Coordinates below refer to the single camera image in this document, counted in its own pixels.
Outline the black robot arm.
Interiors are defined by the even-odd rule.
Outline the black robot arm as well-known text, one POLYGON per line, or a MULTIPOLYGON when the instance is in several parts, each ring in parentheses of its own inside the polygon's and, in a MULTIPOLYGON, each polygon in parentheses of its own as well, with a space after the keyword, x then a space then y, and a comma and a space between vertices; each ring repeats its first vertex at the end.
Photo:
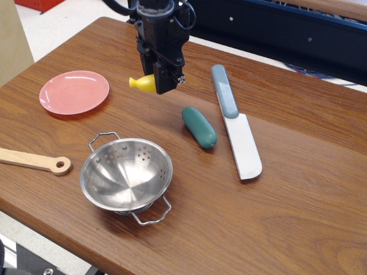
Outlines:
POLYGON ((118 14, 129 16, 134 24, 137 50, 144 71, 141 90, 159 95, 185 82, 183 45, 188 42, 190 30, 196 23, 196 14, 188 1, 128 1, 122 6, 117 1, 104 3, 118 14))

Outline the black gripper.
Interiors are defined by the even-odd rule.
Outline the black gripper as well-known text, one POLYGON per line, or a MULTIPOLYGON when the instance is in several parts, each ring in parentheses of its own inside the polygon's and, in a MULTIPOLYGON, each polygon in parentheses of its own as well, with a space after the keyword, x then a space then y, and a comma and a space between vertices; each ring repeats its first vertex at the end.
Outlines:
POLYGON ((154 74, 156 92, 162 95, 185 82, 183 45, 190 36, 190 9, 138 8, 137 50, 145 75, 154 74))

